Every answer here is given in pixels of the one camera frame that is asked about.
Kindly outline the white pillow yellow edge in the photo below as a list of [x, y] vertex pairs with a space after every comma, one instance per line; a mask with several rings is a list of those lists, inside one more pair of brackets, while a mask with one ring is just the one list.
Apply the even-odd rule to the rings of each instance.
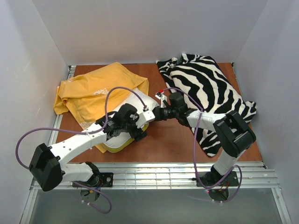
[[[156, 100], [144, 94], [138, 88], [133, 89], [133, 91], [143, 100], [149, 110], [153, 110], [158, 106]], [[128, 118], [129, 121], [133, 121], [134, 119], [138, 119], [138, 115], [143, 112], [143, 108], [144, 105], [140, 99], [135, 94], [130, 93], [130, 95], [114, 109], [114, 111], [116, 111], [114, 115], [118, 118]], [[102, 143], [102, 146], [111, 153], [117, 153], [133, 141], [135, 140], [131, 138], [130, 133], [122, 132], [119, 136]]]

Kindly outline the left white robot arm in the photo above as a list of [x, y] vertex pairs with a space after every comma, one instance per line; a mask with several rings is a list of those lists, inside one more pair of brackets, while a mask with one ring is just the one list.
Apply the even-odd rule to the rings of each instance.
[[146, 137], [142, 127], [152, 122], [155, 116], [147, 110], [140, 114], [137, 109], [124, 104], [112, 117], [103, 117], [86, 130], [62, 142], [47, 146], [39, 145], [29, 165], [29, 170], [43, 191], [50, 191], [62, 182], [76, 182], [88, 187], [97, 187], [100, 171], [91, 162], [71, 164], [70, 161], [95, 145], [129, 133], [135, 141]]

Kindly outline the yellow pillowcase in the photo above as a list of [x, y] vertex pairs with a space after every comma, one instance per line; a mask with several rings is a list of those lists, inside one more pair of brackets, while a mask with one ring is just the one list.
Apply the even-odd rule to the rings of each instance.
[[129, 71], [119, 62], [75, 76], [61, 82], [56, 91], [54, 112], [57, 115], [70, 112], [82, 129], [88, 128], [110, 112], [138, 89], [149, 93], [149, 81]]

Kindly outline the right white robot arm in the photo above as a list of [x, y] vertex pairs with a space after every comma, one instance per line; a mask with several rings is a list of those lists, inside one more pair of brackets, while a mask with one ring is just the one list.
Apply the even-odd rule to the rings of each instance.
[[156, 93], [161, 105], [153, 109], [156, 121], [176, 119], [188, 128], [199, 128], [215, 132], [220, 141], [222, 152], [202, 177], [196, 176], [198, 185], [211, 189], [227, 180], [240, 156], [256, 141], [256, 136], [242, 116], [231, 111], [227, 114], [202, 112], [189, 108], [184, 97], [174, 92], [166, 97], [163, 91]]

